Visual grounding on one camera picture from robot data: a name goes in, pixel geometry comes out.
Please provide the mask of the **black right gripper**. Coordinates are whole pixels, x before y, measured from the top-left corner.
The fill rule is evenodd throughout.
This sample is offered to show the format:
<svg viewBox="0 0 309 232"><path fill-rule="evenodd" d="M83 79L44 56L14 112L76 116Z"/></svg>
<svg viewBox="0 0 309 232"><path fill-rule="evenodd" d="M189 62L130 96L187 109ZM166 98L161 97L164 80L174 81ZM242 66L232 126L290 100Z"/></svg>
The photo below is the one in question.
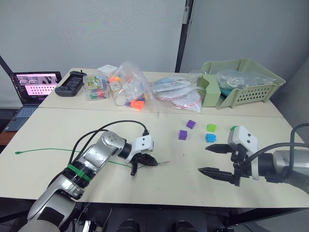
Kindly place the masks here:
<svg viewBox="0 0 309 232"><path fill-rule="evenodd" d="M203 175L215 180L229 182L235 186L240 185L241 177L249 178L252 175L251 164L243 165L248 158L247 149L243 145L238 144L232 148L228 144L212 144L205 149L218 154L232 153L231 161L233 162L234 174L231 172L220 171L218 168L198 168L198 171Z"/></svg>

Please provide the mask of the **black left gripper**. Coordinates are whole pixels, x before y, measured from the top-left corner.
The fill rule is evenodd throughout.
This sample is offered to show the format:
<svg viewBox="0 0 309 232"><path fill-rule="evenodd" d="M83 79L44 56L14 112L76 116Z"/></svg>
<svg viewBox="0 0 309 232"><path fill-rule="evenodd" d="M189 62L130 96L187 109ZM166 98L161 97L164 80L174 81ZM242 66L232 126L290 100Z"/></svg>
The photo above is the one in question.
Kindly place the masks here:
<svg viewBox="0 0 309 232"><path fill-rule="evenodd" d="M138 164L145 166L156 166L158 164L157 160L149 154L136 154L131 159L131 173L130 175L135 175L138 169Z"/></svg>

